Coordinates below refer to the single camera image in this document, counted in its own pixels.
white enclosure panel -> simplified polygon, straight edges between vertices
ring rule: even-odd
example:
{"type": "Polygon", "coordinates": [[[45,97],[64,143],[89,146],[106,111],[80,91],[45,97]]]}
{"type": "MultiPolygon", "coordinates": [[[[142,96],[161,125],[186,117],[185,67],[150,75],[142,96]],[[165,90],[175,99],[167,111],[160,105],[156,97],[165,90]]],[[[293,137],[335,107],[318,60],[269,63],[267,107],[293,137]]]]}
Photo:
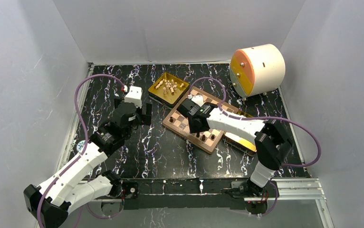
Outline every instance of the white enclosure panel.
{"type": "Polygon", "coordinates": [[[0,228],[35,225],[23,190],[55,172],[86,72],[51,0],[0,0],[0,228]]]}
{"type": "Polygon", "coordinates": [[[134,0],[53,0],[88,62],[148,61],[134,0]]]}
{"type": "Polygon", "coordinates": [[[157,62],[231,59],[235,50],[280,48],[304,0],[151,0],[138,5],[148,57],[157,62]]]}
{"type": "MultiPolygon", "coordinates": [[[[281,52],[289,114],[322,145],[310,171],[335,227],[364,227],[364,1],[306,1],[281,52]]],[[[306,161],[313,160],[313,141],[296,134],[306,161]]]]}
{"type": "Polygon", "coordinates": [[[281,47],[305,0],[53,0],[88,62],[231,59],[281,47]]]}

black marble surface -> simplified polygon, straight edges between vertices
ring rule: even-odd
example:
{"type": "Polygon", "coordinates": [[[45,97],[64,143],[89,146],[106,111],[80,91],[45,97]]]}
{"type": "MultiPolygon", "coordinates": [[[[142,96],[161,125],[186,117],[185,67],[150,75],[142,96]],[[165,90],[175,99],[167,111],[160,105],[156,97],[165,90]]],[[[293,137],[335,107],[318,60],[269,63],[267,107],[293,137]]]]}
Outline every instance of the black marble surface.
{"type": "MultiPolygon", "coordinates": [[[[122,178],[224,178],[247,177],[255,168],[257,158],[245,155],[241,151],[221,141],[214,153],[209,155],[162,125],[163,118],[169,113],[162,104],[151,100],[148,88],[164,73],[171,73],[189,83],[195,79],[209,76],[220,80],[227,91],[229,104],[238,107],[252,116],[286,117],[278,90],[267,95],[249,97],[243,102],[233,90],[229,80],[228,64],[174,64],[174,65],[123,65],[95,66],[94,74],[111,74],[128,85],[143,89],[143,102],[153,104],[152,125],[139,128],[132,138],[126,141],[119,152],[96,167],[90,176],[94,177],[106,170],[113,170],[122,178]]],[[[200,81],[195,85],[204,91],[222,98],[219,85],[212,81],[200,81]]],[[[110,118],[114,111],[113,99],[121,95],[120,85],[114,80],[96,78],[91,80],[86,95],[82,116],[87,124],[89,135],[97,129],[103,120],[110,118]]],[[[74,138],[71,159],[77,153],[77,145],[84,140],[83,131],[78,125],[74,138]]],[[[288,124],[285,127],[291,134],[288,124]]],[[[300,164],[297,148],[287,157],[287,163],[300,164]]],[[[283,168],[279,177],[309,177],[302,168],[283,168]]]]}

white cylinder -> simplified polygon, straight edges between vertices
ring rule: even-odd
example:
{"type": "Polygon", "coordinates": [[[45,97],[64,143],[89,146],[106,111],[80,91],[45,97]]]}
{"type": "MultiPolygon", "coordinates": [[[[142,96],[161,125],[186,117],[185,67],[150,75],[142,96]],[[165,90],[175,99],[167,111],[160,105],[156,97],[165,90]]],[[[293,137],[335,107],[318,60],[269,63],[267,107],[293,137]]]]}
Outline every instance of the white cylinder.
{"type": "Polygon", "coordinates": [[[267,182],[273,177],[275,170],[266,168],[258,161],[255,170],[250,176],[250,181],[263,188],[267,182]]]}
{"type": "Polygon", "coordinates": [[[285,74],[284,58],[272,44],[239,49],[231,60],[231,81],[241,97],[277,89],[285,74]]]}

chess piece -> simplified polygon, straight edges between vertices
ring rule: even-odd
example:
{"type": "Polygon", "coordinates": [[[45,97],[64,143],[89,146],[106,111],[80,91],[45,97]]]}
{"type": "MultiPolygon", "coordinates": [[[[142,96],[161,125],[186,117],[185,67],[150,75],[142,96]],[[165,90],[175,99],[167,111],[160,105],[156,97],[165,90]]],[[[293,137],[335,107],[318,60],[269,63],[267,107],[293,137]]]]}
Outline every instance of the chess piece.
{"type": "Polygon", "coordinates": [[[160,88],[160,86],[163,84],[163,82],[164,82],[164,79],[163,79],[163,80],[161,80],[161,81],[158,83],[158,85],[156,85],[156,86],[155,86],[155,89],[160,88]]]}

white cylindrical container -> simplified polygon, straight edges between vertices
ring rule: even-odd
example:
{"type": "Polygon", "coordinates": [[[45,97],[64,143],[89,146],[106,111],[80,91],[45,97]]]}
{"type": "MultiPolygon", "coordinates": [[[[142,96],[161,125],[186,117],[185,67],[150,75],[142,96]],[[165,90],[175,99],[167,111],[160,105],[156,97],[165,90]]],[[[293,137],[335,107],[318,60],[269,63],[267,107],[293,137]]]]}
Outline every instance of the white cylindrical container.
{"type": "Polygon", "coordinates": [[[272,44],[238,49],[231,59],[230,78],[241,97],[277,89],[285,74],[284,58],[272,44]]]}

